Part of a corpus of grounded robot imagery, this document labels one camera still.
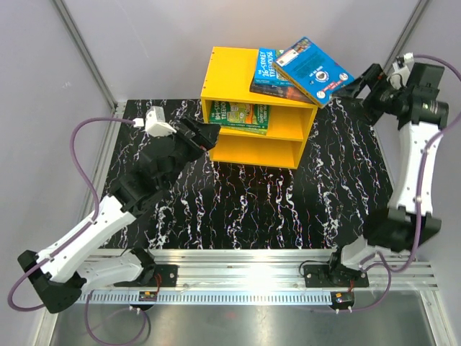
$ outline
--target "cable clip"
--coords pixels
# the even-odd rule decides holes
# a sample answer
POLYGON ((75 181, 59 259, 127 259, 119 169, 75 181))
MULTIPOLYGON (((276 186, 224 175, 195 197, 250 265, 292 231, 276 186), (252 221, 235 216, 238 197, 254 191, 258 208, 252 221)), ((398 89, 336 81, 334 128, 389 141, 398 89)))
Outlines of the cable clip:
POLYGON ((55 259, 53 256, 51 256, 51 254, 47 254, 44 256, 44 258, 46 258, 49 262, 52 262, 55 259))
POLYGON ((137 117, 133 121, 135 122, 133 127, 135 127, 135 128, 143 128, 144 127, 144 119, 143 118, 137 117))

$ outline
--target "book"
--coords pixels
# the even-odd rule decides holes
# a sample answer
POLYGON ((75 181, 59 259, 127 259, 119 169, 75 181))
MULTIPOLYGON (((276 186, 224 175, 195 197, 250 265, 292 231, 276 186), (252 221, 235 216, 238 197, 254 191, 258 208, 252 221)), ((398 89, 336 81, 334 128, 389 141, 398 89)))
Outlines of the book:
POLYGON ((331 93, 354 80, 307 37, 285 50, 272 65, 319 107, 330 102, 331 93))
POLYGON ((254 72, 254 82, 256 84, 269 84, 269 85, 288 85, 293 84, 275 71, 272 63, 282 55, 281 49, 260 48, 258 52, 258 60, 256 62, 256 69, 254 72))
POLYGON ((254 79, 250 84, 250 92, 264 94, 269 96, 281 97, 283 99, 292 99, 294 101, 313 103, 309 97, 296 89, 295 86, 277 86, 269 84, 256 84, 254 79))
POLYGON ((269 126, 269 109, 268 105, 213 101, 210 123, 265 135, 269 126))

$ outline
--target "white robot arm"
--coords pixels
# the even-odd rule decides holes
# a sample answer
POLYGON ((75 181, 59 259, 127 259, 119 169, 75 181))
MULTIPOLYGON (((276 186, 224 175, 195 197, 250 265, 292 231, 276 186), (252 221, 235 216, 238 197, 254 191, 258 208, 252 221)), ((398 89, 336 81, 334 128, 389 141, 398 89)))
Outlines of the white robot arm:
MULTIPOLYGON (((136 119, 135 126, 143 127, 143 120, 136 119)), ((176 182, 187 162, 197 160, 213 148, 220 126, 184 118, 177 127, 172 127, 165 122, 163 109, 152 107, 146 115, 145 131, 153 136, 151 142, 141 151, 133 169, 118 177, 109 194, 102 198, 97 218, 93 220, 91 213, 56 243, 38 253, 27 250, 18 257, 25 272, 49 259, 29 275, 49 312, 67 309, 82 293, 95 288, 121 282, 147 285, 158 271, 153 257, 139 248, 99 262, 85 260, 113 234, 155 205, 163 191, 176 182), (53 256, 57 248, 88 222, 91 225, 87 230, 53 256)))
POLYGON ((370 124, 374 125, 383 113, 397 117, 401 167, 387 208, 372 211, 364 222, 363 235, 331 255, 328 269, 322 275, 334 285, 348 285, 359 280, 362 267, 367 267, 364 259, 373 260, 379 249, 402 252, 412 248, 416 230, 416 198, 419 198, 422 216, 418 245, 433 237, 441 228, 442 222, 432 217, 431 184, 442 134, 426 151, 420 196, 417 196, 416 184, 427 143, 447 126, 448 104, 436 100, 444 67, 414 63, 410 73, 406 63, 412 61, 411 53, 398 58, 389 77, 378 64, 373 64, 349 86, 335 93, 337 97, 355 98, 368 86, 370 93, 360 104, 370 124))

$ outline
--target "yellow wooden cabinet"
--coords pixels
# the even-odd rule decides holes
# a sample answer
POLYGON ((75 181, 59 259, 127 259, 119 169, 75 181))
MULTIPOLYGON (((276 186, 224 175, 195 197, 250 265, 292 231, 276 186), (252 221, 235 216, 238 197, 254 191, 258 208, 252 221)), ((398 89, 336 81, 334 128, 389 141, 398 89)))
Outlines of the yellow wooden cabinet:
POLYGON ((222 128, 213 161, 297 168, 317 106, 250 92, 257 49, 214 47, 202 89, 205 122, 213 101, 270 105, 267 135, 222 128))

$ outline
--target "black marble tabletop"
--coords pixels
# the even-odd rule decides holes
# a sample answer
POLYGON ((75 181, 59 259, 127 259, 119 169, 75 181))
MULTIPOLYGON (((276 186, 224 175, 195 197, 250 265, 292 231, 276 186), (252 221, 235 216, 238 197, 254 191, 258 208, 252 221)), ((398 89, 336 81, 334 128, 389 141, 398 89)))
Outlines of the black marble tabletop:
MULTIPOLYGON (((202 119, 200 101, 130 100, 124 118, 164 107, 168 121, 202 119)), ((131 168, 151 137, 122 125, 104 193, 131 168)), ((150 249, 320 249, 348 244, 365 216, 392 193, 374 130, 354 116, 354 105, 331 102, 319 110, 298 169, 210 161, 188 164, 151 212, 103 247, 150 249)))

